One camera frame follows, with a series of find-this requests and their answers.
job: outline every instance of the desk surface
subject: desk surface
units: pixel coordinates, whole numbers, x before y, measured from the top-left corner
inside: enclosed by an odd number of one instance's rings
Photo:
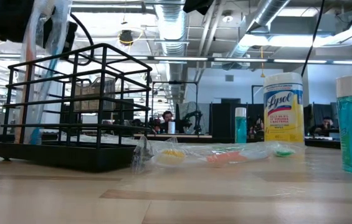
[[[89,174],[0,158],[0,223],[352,223],[341,151],[223,168]]]

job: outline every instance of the plastic bag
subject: plastic bag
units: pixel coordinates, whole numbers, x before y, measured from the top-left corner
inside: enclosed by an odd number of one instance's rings
[[[44,52],[44,55],[57,55],[62,52],[64,47],[67,21],[70,14],[70,5],[72,0],[40,0],[35,1],[32,9],[32,14],[29,18],[27,29],[25,31],[24,42],[22,45],[21,61],[27,62],[36,59],[36,48],[38,43],[43,46],[43,31],[44,24],[51,16],[51,12],[55,6],[55,14],[52,15],[52,30],[49,34]],[[49,62],[44,62],[44,67],[49,67],[51,70],[38,69],[36,72],[34,66],[27,66],[25,73],[19,72],[18,80],[26,82],[34,80],[35,75],[40,75],[41,78],[49,78],[53,76],[53,70],[57,65],[57,59]],[[51,82],[31,84],[30,90],[26,92],[26,86],[23,86],[22,96],[18,95],[17,102],[25,102],[26,96],[29,95],[29,101],[43,101],[47,99]],[[45,105],[28,106],[26,124],[40,124]],[[17,118],[18,123],[22,124],[23,121],[23,107],[19,112]],[[21,128],[16,128],[15,142],[19,143],[21,136]],[[24,142],[25,144],[40,144],[41,133],[40,128],[25,128]]]
[[[149,142],[142,137],[135,149],[133,172],[139,174],[155,167],[223,167],[228,164],[257,161],[271,156],[290,157],[304,154],[305,147],[288,142],[249,144],[178,144],[176,138],[166,142]]]
[[[43,31],[44,23],[48,20],[48,17],[43,15],[46,5],[48,5],[49,0],[35,1],[33,4],[33,9],[27,28],[25,31],[24,42],[22,45],[21,62],[31,61],[36,59],[36,43],[43,43]],[[18,81],[26,82],[29,80],[34,80],[35,68],[33,66],[27,66],[25,73],[18,73]],[[17,94],[17,102],[25,102],[26,96],[29,95],[29,99],[33,99],[35,85],[31,85],[29,92],[26,92],[26,86],[23,86],[22,94]],[[31,123],[32,110],[28,110],[26,116],[26,124]],[[19,114],[17,117],[17,123],[22,124],[23,122],[23,106],[20,107]],[[29,142],[29,135],[32,128],[25,128],[24,143]],[[15,142],[20,143],[21,128],[15,129]]]

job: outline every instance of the white wall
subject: white wall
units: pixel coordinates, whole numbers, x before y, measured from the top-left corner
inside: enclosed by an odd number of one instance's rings
[[[310,103],[336,102],[336,79],[352,75],[352,65],[309,65]]]
[[[264,70],[265,75],[274,75],[283,72],[280,69]],[[195,76],[195,69],[189,68],[190,80]],[[256,70],[230,70],[206,69],[199,83],[198,103],[220,103],[221,98],[238,98],[241,103],[251,103],[252,85],[263,85],[264,78],[261,78],[262,71]],[[225,75],[234,75],[234,82],[226,82]],[[195,101],[195,86],[188,87],[186,101]],[[263,103],[263,91],[255,95],[255,103]]]

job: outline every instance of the green object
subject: green object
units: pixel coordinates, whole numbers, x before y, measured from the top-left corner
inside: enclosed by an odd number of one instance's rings
[[[295,152],[293,150],[289,151],[275,151],[275,156],[277,157],[289,157],[293,155]]]

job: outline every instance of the white cap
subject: white cap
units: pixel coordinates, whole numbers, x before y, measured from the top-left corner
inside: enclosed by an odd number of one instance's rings
[[[246,118],[246,108],[236,108],[235,109],[235,117]]]
[[[352,75],[336,79],[336,97],[352,96]]]

